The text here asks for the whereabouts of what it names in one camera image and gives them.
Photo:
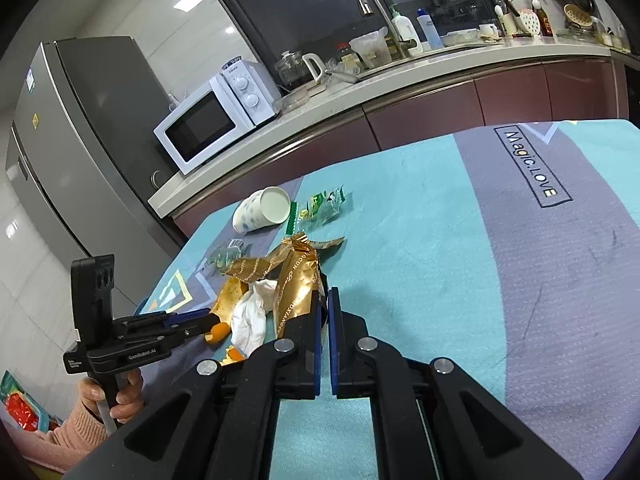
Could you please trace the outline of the left hand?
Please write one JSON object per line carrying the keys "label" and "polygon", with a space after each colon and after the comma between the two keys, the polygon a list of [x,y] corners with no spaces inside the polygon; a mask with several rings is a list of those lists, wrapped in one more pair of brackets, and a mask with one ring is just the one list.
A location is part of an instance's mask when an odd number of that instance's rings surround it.
{"label": "left hand", "polygon": [[[143,379],[140,370],[138,368],[130,370],[116,394],[116,405],[110,409],[111,418],[126,424],[136,416],[144,405],[142,387]],[[84,407],[94,416],[99,417],[98,403],[105,398],[102,388],[94,380],[82,378],[78,382],[78,393]]]}

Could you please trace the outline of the pink sweater left forearm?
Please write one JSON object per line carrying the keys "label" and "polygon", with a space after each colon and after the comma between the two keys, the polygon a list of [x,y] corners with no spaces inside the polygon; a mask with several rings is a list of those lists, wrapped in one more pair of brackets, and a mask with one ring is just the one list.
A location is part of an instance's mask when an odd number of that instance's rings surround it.
{"label": "pink sweater left forearm", "polygon": [[48,432],[6,427],[9,438],[29,463],[50,471],[69,471],[107,438],[106,430],[80,401],[66,421]]}

